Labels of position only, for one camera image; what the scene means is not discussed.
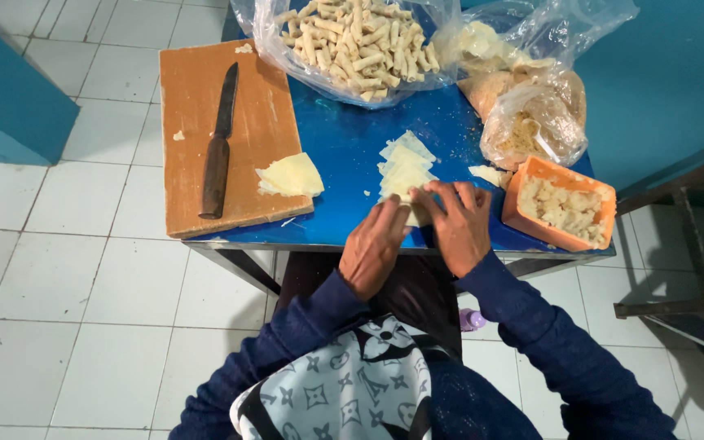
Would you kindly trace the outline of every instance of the wooden cutting board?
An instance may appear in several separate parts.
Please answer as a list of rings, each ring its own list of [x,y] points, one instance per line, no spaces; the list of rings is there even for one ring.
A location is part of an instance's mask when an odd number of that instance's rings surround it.
[[[259,194],[254,168],[300,153],[287,76],[253,53],[235,48],[253,40],[165,49],[160,52],[164,189],[167,235],[189,238],[257,225],[314,210],[311,198]],[[216,118],[224,74],[238,62],[230,164],[224,211],[218,220],[200,213],[202,170]],[[181,132],[183,140],[175,140]]]

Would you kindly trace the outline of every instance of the white tile floor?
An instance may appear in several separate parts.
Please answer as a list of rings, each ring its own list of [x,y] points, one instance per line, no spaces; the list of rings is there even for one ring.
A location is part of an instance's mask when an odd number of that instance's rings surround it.
[[[163,234],[156,49],[218,41],[226,7],[0,0],[2,38],[81,106],[58,166],[0,164],[0,439],[166,439],[185,396],[269,321],[272,297]],[[618,256],[531,282],[635,373],[679,438],[701,440],[704,357],[612,312],[695,293],[674,221],[669,207],[624,215]],[[287,253],[251,255],[280,281]],[[495,324],[463,336],[467,365],[566,438],[561,398]]]

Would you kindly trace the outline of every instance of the mashed potato filling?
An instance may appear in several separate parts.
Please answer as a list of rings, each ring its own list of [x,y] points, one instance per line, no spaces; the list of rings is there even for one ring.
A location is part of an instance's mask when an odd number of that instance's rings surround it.
[[[518,195],[523,214],[589,241],[598,248],[605,241],[605,222],[595,223],[601,203],[612,195],[607,188],[577,191],[555,186],[545,178],[526,176]]]

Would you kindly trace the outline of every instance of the knife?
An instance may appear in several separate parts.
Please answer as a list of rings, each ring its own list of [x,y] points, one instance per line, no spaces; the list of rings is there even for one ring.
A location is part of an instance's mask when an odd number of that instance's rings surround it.
[[[224,192],[227,189],[227,168],[230,163],[230,145],[227,138],[232,133],[232,109],[235,107],[235,91],[238,88],[238,63],[233,64],[224,75],[216,116],[216,129],[208,143],[205,173],[202,176],[202,210],[200,218],[221,218],[224,208]]]

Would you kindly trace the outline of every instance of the purple bottle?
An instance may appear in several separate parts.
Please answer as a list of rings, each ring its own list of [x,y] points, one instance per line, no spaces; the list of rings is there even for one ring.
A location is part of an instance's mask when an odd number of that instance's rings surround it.
[[[483,315],[476,310],[471,308],[461,310],[461,331],[476,331],[486,322]]]

